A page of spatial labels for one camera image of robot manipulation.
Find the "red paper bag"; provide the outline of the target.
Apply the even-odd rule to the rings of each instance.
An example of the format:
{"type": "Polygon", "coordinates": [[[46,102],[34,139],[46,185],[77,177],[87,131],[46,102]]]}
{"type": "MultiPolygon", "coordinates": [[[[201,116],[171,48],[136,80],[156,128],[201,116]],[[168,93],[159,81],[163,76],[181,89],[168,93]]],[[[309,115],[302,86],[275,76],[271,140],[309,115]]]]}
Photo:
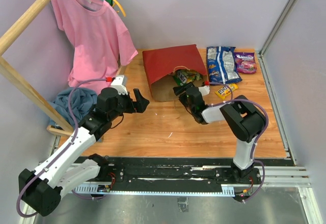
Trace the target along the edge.
{"type": "Polygon", "coordinates": [[[196,85],[207,80],[207,68],[195,44],[174,46],[142,52],[143,64],[152,98],[157,102],[173,101],[173,87],[177,71],[194,71],[200,74],[196,85]]]}

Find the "green snack packet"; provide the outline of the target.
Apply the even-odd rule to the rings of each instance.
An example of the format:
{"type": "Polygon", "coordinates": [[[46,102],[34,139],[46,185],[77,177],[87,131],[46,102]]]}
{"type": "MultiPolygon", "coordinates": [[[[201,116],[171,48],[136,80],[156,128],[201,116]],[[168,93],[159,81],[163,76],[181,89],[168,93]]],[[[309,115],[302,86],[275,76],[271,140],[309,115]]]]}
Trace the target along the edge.
{"type": "Polygon", "coordinates": [[[178,86],[182,86],[195,80],[201,80],[202,74],[195,70],[179,69],[175,72],[173,79],[178,86]]]}

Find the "yellow M&M's packet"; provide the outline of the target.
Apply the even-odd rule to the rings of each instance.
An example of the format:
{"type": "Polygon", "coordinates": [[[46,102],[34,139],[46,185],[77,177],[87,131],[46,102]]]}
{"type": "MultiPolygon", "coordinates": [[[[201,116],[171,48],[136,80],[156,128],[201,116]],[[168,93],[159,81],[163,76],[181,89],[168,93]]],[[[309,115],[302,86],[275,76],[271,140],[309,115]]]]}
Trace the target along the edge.
{"type": "Polygon", "coordinates": [[[215,92],[215,94],[225,100],[228,96],[231,96],[231,99],[233,98],[233,92],[238,89],[238,85],[235,83],[231,83],[228,85],[223,86],[219,90],[215,92]]]}

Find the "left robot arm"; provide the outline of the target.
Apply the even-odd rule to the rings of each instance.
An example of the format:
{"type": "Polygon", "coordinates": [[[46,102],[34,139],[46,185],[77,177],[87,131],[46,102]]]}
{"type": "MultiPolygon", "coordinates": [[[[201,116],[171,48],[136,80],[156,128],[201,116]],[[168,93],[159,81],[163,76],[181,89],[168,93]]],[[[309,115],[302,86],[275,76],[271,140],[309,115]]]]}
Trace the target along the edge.
{"type": "Polygon", "coordinates": [[[20,210],[24,201],[37,214],[48,216],[61,199],[80,184],[96,179],[103,181],[110,176],[109,162],[98,154],[89,156],[82,164],[71,169],[81,153],[95,144],[108,130],[112,122],[125,113],[143,113],[149,105],[139,89],[134,89],[135,100],[129,93],[120,94],[115,88],[105,88],[97,97],[88,114],[80,121],[65,143],[46,161],[30,171],[24,169],[18,176],[19,196],[17,212],[22,217],[31,217],[20,210]]]}

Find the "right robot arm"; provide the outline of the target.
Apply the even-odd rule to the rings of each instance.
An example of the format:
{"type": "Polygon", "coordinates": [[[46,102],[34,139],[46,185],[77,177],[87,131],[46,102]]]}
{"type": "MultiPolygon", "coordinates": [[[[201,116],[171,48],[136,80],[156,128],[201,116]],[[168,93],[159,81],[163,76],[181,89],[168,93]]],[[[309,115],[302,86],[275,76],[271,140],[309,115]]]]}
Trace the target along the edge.
{"type": "Polygon", "coordinates": [[[226,121],[236,137],[236,153],[231,163],[231,178],[236,183],[248,179],[254,168],[254,152],[258,138],[268,126],[268,115],[259,104],[241,95],[219,104],[203,100],[203,87],[193,83],[174,87],[173,92],[199,124],[226,121]]]}

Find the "purple snack packet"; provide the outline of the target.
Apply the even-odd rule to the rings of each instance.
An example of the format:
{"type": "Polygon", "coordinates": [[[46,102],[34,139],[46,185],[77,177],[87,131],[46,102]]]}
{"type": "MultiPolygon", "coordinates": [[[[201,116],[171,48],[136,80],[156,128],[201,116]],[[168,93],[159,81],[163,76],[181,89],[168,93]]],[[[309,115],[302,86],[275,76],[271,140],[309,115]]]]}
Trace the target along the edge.
{"type": "Polygon", "coordinates": [[[255,74],[257,72],[257,64],[254,52],[235,52],[234,61],[236,71],[242,74],[255,74]]]}

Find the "blue Doritos chip bag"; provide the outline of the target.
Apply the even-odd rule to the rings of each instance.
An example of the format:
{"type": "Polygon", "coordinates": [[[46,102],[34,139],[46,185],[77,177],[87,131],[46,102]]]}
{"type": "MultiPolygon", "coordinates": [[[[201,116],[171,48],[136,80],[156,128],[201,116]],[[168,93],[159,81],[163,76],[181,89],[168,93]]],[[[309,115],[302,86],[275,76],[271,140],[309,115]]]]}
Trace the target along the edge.
{"type": "Polygon", "coordinates": [[[234,51],[235,47],[209,46],[206,48],[208,79],[214,85],[242,81],[236,70],[234,51]]]}

